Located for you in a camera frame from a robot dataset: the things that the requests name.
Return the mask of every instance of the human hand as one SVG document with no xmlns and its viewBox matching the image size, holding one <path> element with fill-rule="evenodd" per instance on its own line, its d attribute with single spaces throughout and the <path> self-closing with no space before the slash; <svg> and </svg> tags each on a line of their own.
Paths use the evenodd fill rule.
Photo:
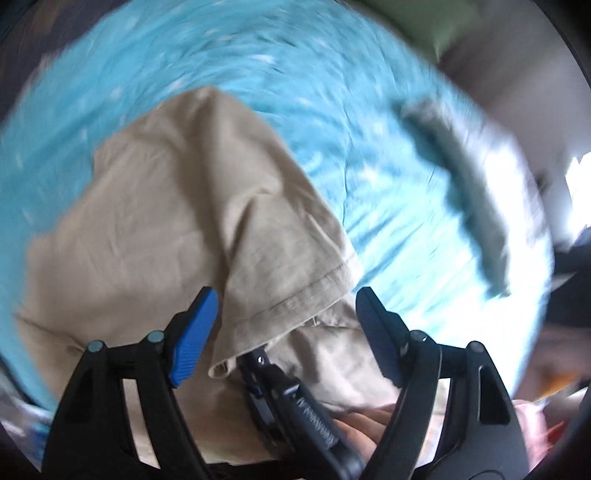
<svg viewBox="0 0 591 480">
<path fill-rule="evenodd" d="M 335 420 L 347 440 L 361 454 L 366 462 L 373 455 L 384 435 L 395 404 L 380 408 L 369 408 L 361 413 L 353 412 Z"/>
</svg>

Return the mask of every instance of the bed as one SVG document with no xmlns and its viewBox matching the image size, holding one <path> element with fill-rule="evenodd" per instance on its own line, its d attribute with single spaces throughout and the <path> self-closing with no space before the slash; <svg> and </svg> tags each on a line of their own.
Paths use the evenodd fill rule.
<svg viewBox="0 0 591 480">
<path fill-rule="evenodd" d="M 340 220 L 371 286 L 439 343 L 480 340 L 515 391 L 545 308 L 550 241 L 511 294 L 482 267 L 473 206 L 432 135 L 405 115 L 436 98 L 479 108 L 392 31 L 332 0 L 132 0 L 37 78 L 0 137 L 0 352 L 23 390 L 56 399 L 22 347 L 31 238 L 92 181 L 92 155 L 160 102 L 213 85 L 258 113 Z"/>
</svg>

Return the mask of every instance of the wrinkled fabric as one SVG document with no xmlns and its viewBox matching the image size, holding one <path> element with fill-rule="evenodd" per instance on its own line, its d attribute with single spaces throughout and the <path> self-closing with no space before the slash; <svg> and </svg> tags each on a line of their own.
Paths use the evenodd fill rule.
<svg viewBox="0 0 591 480">
<path fill-rule="evenodd" d="M 177 399 L 207 460 L 252 462 L 266 452 L 239 383 L 214 384 L 205 372 L 225 376 L 236 356 L 322 319 L 361 272 L 339 221 L 272 129 L 238 101 L 203 88 L 164 102 L 97 151 L 94 181 L 79 203 L 31 244 L 20 333 L 59 397 L 88 342 L 135 343 L 212 286 L 220 294 L 218 325 Z M 340 354 L 325 346 L 345 374 L 326 386 L 324 400 L 390 400 L 395 390 L 348 312 L 344 323 L 338 310 L 327 317 L 327 327 L 352 336 L 333 336 L 342 339 Z M 313 343 L 326 345 L 318 337 Z M 360 343 L 359 352 L 346 352 Z M 321 360 L 302 375 L 312 386 L 330 376 Z M 299 364 L 315 361 L 304 356 Z M 358 371 L 351 381 L 350 369 Z M 129 399 L 136 430 L 141 409 Z M 148 444 L 145 432 L 137 436 Z M 141 455 L 153 463 L 143 447 Z"/>
<path fill-rule="evenodd" d="M 333 0 L 132 0 L 55 59 L 0 132 L 0 352 L 27 393 L 56 406 L 14 325 L 31 238 L 80 197 L 107 138 L 204 85 L 240 99 L 287 143 L 355 247 L 360 286 L 440 343 L 483 342 L 514 390 L 544 289 L 491 298 L 465 228 L 470 205 L 439 146 L 400 114 L 437 97 L 481 118 L 473 102 Z"/>
<path fill-rule="evenodd" d="M 404 114 L 434 135 L 461 179 L 493 285 L 504 294 L 549 285 L 550 229 L 515 138 L 491 119 L 468 121 L 436 100 L 409 105 Z"/>
</svg>

